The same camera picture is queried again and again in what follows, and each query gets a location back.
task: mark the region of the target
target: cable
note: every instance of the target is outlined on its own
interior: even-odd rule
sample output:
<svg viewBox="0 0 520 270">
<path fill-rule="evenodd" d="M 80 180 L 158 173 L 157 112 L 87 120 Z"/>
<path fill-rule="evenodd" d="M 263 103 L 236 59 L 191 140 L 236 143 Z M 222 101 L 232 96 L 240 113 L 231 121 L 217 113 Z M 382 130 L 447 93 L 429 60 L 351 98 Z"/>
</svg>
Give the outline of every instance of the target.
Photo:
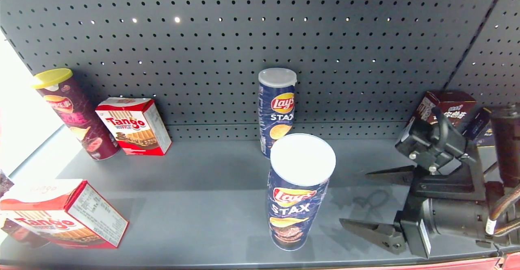
<svg viewBox="0 0 520 270">
<path fill-rule="evenodd" d="M 495 235 L 498 230 L 495 230 L 496 226 L 496 220 L 499 218 L 499 216 L 505 212 L 507 207 L 512 205 L 514 202 L 516 202 L 520 198 L 520 185 L 516 186 L 511 192 L 505 194 L 498 200 L 493 207 L 489 210 L 489 216 L 488 220 L 486 222 L 486 232 L 489 235 Z M 511 229 L 511 227 L 517 226 L 520 224 L 520 220 L 513 220 L 512 222 L 509 222 L 505 226 L 500 227 L 502 231 L 507 231 Z"/>
<path fill-rule="evenodd" d="M 436 156 L 438 156 L 444 151 L 444 146 L 446 146 L 446 143 L 448 142 L 448 134 L 450 132 L 451 123 L 448 121 L 446 116 L 444 116 L 439 107 L 434 107 L 431 109 L 431 112 L 435 115 L 435 117 L 437 117 L 439 122 L 439 141 L 437 141 L 437 144 L 434 145 L 435 151 L 437 152 Z"/>
<path fill-rule="evenodd" d="M 498 229 L 494 230 L 493 235 L 496 237 L 502 237 L 504 235 L 507 235 L 511 231 L 516 231 L 520 228 L 520 218 L 514 219 L 507 224 L 499 227 Z"/>
</svg>

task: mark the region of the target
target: lay's stax can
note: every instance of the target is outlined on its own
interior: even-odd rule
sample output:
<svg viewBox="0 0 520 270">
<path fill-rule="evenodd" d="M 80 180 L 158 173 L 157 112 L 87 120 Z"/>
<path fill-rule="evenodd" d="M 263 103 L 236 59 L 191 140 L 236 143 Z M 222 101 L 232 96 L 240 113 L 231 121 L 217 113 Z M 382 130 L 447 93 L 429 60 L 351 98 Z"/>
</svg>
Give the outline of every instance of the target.
<svg viewBox="0 0 520 270">
<path fill-rule="evenodd" d="M 296 73 L 285 68 L 269 68 L 258 74 L 258 122 L 260 146 L 269 158 L 273 143 L 286 135 L 294 118 Z"/>
<path fill-rule="evenodd" d="M 273 144 L 267 212 L 276 246 L 295 251 L 305 244 L 335 167 L 334 150 L 319 137 L 296 133 Z"/>
</svg>

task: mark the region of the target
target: white plastic lid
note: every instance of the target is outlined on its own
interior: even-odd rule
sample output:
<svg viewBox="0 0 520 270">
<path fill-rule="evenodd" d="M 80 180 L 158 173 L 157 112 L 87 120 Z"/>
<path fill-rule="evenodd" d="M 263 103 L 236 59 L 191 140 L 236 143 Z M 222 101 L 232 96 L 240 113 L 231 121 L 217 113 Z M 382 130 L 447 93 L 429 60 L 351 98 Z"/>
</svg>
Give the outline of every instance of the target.
<svg viewBox="0 0 520 270">
<path fill-rule="evenodd" d="M 271 166 L 289 183 L 309 187 L 329 179 L 336 167 L 336 154 L 319 137 L 303 133 L 289 134 L 273 144 Z"/>
<path fill-rule="evenodd" d="M 258 81 L 263 85 L 280 89 L 296 85 L 296 73 L 286 68 L 269 68 L 260 71 Z"/>
</svg>

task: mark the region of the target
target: red and white box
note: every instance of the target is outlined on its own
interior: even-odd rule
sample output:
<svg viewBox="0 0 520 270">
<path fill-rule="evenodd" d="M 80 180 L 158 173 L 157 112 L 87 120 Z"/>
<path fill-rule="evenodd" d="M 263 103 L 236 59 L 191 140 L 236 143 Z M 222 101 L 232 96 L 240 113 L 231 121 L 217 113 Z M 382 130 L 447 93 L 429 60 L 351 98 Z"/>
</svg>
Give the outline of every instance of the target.
<svg viewBox="0 0 520 270">
<path fill-rule="evenodd" d="M 165 155 L 171 139 L 151 98 L 110 97 L 96 113 L 128 155 Z"/>
<path fill-rule="evenodd" d="M 117 248 L 128 221 L 83 179 L 17 184 L 2 216 L 65 248 Z"/>
</svg>

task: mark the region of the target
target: yellow plastic lid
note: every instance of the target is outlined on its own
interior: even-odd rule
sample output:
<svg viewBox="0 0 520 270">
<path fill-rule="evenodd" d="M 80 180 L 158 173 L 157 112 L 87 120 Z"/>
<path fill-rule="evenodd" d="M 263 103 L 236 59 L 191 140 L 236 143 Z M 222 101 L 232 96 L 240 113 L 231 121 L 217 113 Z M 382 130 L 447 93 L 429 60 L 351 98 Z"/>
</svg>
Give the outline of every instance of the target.
<svg viewBox="0 0 520 270">
<path fill-rule="evenodd" d="M 52 85 L 62 83 L 63 81 L 72 77 L 72 70 L 67 68 L 57 68 L 33 76 L 33 84 L 31 85 L 34 89 L 44 89 Z"/>
</svg>

